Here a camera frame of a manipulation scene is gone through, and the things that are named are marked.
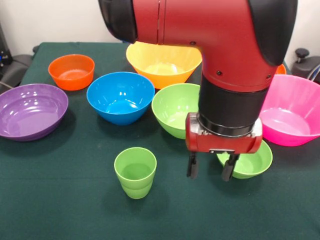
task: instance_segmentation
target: purple bowl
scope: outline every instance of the purple bowl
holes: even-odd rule
[[[49,84],[18,86],[0,95],[0,136],[33,141],[51,133],[68,108],[68,96]]]

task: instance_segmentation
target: orange bowl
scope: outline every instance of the orange bowl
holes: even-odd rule
[[[281,64],[280,66],[278,66],[278,68],[276,69],[275,74],[287,74],[287,70],[284,64]]]
[[[86,88],[94,79],[95,62],[88,56],[70,54],[50,63],[48,71],[55,84],[67,91]]]

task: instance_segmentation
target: black cylindrical joint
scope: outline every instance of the black cylindrical joint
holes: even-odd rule
[[[259,117],[268,88],[255,92],[236,92],[220,88],[202,75],[199,95],[199,121],[218,135],[247,135]]]
[[[132,0],[98,0],[103,20],[117,39],[134,43],[138,39]]]

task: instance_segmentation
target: green bowl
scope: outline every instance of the green bowl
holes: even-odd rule
[[[198,111],[200,85],[179,83],[154,96],[151,107],[159,124],[172,136],[186,139],[186,117]]]
[[[229,159],[228,153],[217,154],[220,163],[224,166]],[[262,141],[256,153],[241,154],[235,164],[233,177],[236,179],[249,179],[265,172],[272,163],[273,155],[270,147]]]

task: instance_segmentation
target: black office chair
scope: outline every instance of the black office chair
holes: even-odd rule
[[[31,63],[31,55],[11,56],[0,24],[0,94],[19,86]]]

